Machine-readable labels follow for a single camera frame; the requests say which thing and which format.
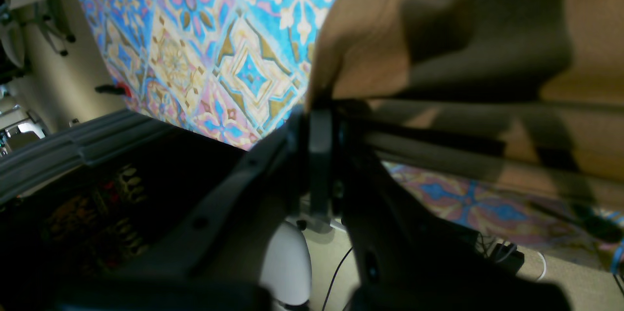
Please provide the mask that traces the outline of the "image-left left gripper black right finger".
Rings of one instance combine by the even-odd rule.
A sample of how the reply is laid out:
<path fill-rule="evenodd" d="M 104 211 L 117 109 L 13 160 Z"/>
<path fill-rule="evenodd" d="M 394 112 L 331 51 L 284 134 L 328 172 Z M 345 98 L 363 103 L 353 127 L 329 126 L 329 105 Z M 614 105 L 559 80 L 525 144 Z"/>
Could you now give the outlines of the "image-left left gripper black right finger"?
<path fill-rule="evenodd" d="M 568 311 L 559 286 L 528 281 L 478 254 L 461 228 L 436 217 L 381 161 L 439 170 L 454 159 L 428 144 L 437 131 L 367 120 L 361 101 L 334 105 L 334 196 L 353 244 L 361 286 L 353 311 Z M 424 135 L 425 141 L 413 135 Z"/>

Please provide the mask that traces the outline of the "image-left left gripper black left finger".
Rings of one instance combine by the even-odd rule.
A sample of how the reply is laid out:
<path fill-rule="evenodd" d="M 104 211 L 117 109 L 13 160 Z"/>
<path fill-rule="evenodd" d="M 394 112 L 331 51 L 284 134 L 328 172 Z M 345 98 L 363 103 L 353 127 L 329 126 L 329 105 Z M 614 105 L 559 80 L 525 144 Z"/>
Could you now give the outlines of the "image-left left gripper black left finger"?
<path fill-rule="evenodd" d="M 154 248 L 111 278 L 65 285 L 60 311 L 306 311 L 312 263 L 296 217 L 331 217 L 332 111 L 304 113 L 246 153 Z"/>

